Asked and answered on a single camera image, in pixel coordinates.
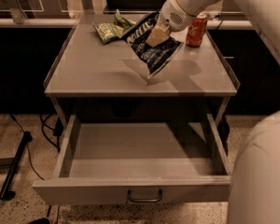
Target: open drawer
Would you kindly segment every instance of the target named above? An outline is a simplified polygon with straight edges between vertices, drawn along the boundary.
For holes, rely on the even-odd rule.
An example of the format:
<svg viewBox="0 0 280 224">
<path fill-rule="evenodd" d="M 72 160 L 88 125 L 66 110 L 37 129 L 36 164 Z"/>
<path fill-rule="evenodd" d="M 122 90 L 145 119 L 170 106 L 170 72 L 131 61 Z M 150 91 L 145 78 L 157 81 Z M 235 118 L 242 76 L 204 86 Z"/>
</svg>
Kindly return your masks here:
<svg viewBox="0 0 280 224">
<path fill-rule="evenodd" d="M 213 117 L 185 120 L 72 115 L 52 178 L 34 189 L 48 204 L 226 202 L 231 172 Z"/>
</svg>

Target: black cabinet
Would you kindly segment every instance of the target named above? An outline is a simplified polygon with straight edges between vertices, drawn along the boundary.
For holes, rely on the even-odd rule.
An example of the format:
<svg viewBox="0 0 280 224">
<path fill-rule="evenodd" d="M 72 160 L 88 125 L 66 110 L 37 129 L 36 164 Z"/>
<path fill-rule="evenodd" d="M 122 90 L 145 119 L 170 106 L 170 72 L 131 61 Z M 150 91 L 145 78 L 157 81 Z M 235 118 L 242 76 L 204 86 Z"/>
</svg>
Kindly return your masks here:
<svg viewBox="0 0 280 224">
<path fill-rule="evenodd" d="M 43 82 L 69 28 L 0 28 L 0 113 L 53 111 Z"/>
<path fill-rule="evenodd" d="M 280 110 L 280 66 L 255 31 L 210 30 L 241 87 L 230 114 L 269 115 Z"/>
</svg>

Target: black metal stand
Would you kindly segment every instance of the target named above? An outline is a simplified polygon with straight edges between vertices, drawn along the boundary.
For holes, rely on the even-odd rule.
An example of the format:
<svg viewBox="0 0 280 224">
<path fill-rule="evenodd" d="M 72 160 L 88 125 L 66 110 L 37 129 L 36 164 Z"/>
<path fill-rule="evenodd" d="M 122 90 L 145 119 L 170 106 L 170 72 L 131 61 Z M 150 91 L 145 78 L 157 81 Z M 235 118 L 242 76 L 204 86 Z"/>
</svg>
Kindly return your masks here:
<svg viewBox="0 0 280 224">
<path fill-rule="evenodd" d="M 0 159 L 0 168 L 9 167 L 6 180 L 0 191 L 0 200 L 8 201 L 15 197 L 16 192 L 9 190 L 9 187 L 11 185 L 13 176 L 15 175 L 16 170 L 18 168 L 26 144 L 30 141 L 32 141 L 32 136 L 30 135 L 30 132 L 24 132 L 15 157 L 13 159 Z"/>
</svg>

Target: red soda can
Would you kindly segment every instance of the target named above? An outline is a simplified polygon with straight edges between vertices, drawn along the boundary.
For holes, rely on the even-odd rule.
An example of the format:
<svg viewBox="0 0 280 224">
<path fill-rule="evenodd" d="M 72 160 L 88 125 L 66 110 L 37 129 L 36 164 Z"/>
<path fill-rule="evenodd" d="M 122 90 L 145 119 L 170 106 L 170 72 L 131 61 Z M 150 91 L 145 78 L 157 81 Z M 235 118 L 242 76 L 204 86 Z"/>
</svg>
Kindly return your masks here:
<svg viewBox="0 0 280 224">
<path fill-rule="evenodd" d="M 207 18 L 200 13 L 189 25 L 186 44 L 192 48 L 198 48 L 203 41 L 203 35 L 206 31 Z"/>
</svg>

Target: white tabletop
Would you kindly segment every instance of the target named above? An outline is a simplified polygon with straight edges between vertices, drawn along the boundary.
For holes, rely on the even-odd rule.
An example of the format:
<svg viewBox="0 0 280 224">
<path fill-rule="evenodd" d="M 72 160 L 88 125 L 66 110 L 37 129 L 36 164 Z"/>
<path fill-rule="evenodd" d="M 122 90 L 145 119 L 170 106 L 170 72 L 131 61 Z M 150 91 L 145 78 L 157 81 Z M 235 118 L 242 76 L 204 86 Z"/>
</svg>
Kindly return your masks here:
<svg viewBox="0 0 280 224">
<path fill-rule="evenodd" d="M 134 21 L 141 15 L 124 15 Z M 85 15 L 46 88 L 50 97 L 233 96 L 229 75 L 207 35 L 202 45 L 181 49 L 156 76 L 123 40 L 104 45 L 92 22 L 112 22 L 114 15 Z M 187 29 L 172 34 L 184 42 Z"/>
</svg>

